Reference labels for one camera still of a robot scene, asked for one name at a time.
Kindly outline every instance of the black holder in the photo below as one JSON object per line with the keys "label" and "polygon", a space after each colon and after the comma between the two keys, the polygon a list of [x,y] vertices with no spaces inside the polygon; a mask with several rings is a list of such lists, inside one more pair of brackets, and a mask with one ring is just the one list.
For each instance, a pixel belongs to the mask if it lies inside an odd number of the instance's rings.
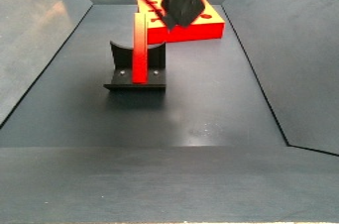
{"label": "black holder", "polygon": [[132,49],[120,47],[111,42],[111,52],[115,63],[108,90],[117,89],[166,89],[166,43],[148,49],[148,80],[146,84],[132,83]]}

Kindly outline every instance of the red bar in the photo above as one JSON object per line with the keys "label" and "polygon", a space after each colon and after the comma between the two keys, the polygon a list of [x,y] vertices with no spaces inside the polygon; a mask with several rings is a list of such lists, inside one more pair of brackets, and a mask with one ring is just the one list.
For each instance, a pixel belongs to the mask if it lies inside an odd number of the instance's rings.
{"label": "red bar", "polygon": [[147,22],[146,14],[136,13],[134,20],[134,52],[132,52],[132,83],[146,84],[148,76],[147,64]]}

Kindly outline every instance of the red block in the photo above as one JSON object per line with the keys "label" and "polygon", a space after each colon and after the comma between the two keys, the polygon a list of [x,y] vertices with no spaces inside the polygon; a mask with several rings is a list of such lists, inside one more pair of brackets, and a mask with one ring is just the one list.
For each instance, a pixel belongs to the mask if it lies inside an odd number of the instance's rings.
{"label": "red block", "polygon": [[146,84],[148,76],[147,22],[143,13],[135,14],[134,51],[132,51],[132,83]]}
{"label": "red block", "polygon": [[[226,21],[220,17],[212,5],[207,0],[202,0],[206,5],[206,10],[196,18],[194,23],[183,28],[176,26],[171,32],[168,32],[167,27],[159,17],[156,16],[155,10],[146,3],[144,0],[138,1],[139,12],[147,14],[147,29],[148,38],[147,43],[160,44],[164,42],[184,42],[195,40],[219,39],[223,36]],[[162,8],[162,0],[148,0],[155,6],[156,10],[164,14],[164,9]]]}

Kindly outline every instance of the hole in red block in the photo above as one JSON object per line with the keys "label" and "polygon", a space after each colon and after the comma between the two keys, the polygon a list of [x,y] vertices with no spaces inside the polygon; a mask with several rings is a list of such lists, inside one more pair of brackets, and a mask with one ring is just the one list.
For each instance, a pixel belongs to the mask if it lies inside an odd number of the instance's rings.
{"label": "hole in red block", "polygon": [[[148,12],[155,12],[155,10],[148,10]],[[162,9],[156,9],[156,12],[162,12]]]}
{"label": "hole in red block", "polygon": [[211,18],[212,18],[212,15],[210,15],[210,14],[202,14],[200,17],[202,17],[203,19],[211,19]]}

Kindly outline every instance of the bin floor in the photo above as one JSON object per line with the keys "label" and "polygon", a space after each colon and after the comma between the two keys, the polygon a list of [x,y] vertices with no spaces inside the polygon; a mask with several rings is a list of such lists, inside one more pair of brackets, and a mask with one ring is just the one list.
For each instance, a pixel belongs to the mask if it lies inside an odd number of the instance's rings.
{"label": "bin floor", "polygon": [[338,158],[284,145],[230,23],[167,45],[164,93],[103,88],[135,12],[92,7],[0,131],[0,220],[336,221]]}

